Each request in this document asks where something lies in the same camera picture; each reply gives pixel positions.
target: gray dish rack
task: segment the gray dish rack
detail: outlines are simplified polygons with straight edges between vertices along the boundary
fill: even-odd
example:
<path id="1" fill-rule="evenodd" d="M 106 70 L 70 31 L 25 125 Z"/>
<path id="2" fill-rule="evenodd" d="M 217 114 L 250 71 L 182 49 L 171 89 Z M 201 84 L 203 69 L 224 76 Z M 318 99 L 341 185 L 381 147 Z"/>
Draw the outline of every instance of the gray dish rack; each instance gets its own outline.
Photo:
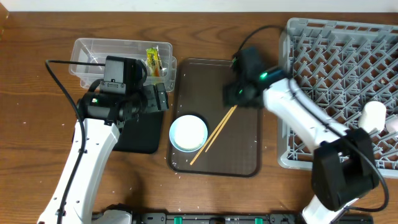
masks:
<path id="1" fill-rule="evenodd" d="M 371 100 L 397 116 L 398 26 L 291 18 L 279 41 L 279 66 L 320 108 L 349 128 L 358 127 Z M 384 177 L 398 178 L 398 133 L 371 133 L 376 165 Z M 312 155 L 298 136 L 278 120 L 278 163 L 311 170 Z"/>

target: brown tray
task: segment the brown tray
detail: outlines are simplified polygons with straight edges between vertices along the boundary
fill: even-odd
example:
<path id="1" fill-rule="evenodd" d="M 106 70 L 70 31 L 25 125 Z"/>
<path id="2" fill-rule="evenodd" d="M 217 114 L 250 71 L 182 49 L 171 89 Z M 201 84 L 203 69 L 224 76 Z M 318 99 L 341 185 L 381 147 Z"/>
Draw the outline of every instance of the brown tray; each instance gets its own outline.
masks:
<path id="1" fill-rule="evenodd" d="M 208 136 L 229 108 L 223 106 L 223 85 L 236 79 L 231 61 L 188 59 L 178 73 L 174 120 L 192 114 L 207 125 Z M 175 172 L 252 177 L 261 167 L 261 110 L 236 108 L 217 139 L 195 163 L 195 152 L 181 152 L 171 143 L 167 163 Z"/>

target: plastic tray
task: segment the plastic tray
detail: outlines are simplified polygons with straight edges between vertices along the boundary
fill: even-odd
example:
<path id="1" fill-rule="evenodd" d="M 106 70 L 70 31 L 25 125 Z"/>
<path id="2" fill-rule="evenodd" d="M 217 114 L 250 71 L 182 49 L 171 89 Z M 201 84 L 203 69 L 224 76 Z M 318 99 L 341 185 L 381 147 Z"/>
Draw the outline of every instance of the plastic tray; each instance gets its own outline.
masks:
<path id="1" fill-rule="evenodd" d="M 363 106 L 376 100 L 398 104 L 398 27 L 355 22 L 291 18 L 282 34 L 279 66 L 290 71 L 301 89 L 332 118 L 358 127 Z M 398 178 L 397 133 L 372 133 L 376 164 L 384 177 Z M 278 162 L 292 169 L 312 168 L 312 155 L 299 137 L 278 121 Z"/>
<path id="2" fill-rule="evenodd" d="M 190 58 L 178 68 L 173 104 L 174 119 L 183 115 L 201 118 L 210 135 L 230 108 L 223 106 L 223 86 L 236 79 L 231 61 Z M 262 111 L 236 108 L 208 152 L 182 152 L 169 143 L 167 163 L 176 173 L 252 177 L 261 168 Z"/>
<path id="3" fill-rule="evenodd" d="M 166 91 L 173 91 L 177 61 L 172 56 L 172 45 L 166 42 L 79 38 L 73 47 L 71 60 L 105 63 L 106 57 L 112 55 L 146 61 L 146 49 L 151 47 L 158 47 L 164 73 L 162 77 L 148 76 L 144 85 L 162 82 L 165 84 Z M 80 77 L 80 86 L 83 88 L 88 88 L 93 81 L 104 77 L 104 68 L 98 66 L 70 65 L 69 72 Z"/>

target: green light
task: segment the green light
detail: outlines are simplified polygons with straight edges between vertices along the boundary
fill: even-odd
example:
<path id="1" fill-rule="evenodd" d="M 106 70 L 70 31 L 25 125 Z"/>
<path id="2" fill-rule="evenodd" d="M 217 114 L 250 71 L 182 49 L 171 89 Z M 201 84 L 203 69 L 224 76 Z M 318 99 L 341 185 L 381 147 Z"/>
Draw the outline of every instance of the green light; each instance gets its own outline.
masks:
<path id="1" fill-rule="evenodd" d="M 260 79 L 261 79 L 261 80 L 265 79 L 265 78 L 267 77 L 267 75 L 268 75 L 267 72 L 262 73 L 262 74 L 260 75 Z"/>

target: white wall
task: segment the white wall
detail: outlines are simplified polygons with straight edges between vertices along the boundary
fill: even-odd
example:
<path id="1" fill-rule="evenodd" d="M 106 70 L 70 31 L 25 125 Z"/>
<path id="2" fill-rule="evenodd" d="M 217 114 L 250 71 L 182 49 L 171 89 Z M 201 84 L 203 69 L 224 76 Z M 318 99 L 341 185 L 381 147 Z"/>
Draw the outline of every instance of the white wall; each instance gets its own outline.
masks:
<path id="1" fill-rule="evenodd" d="M 0 0 L 8 11 L 398 12 L 398 0 Z"/>

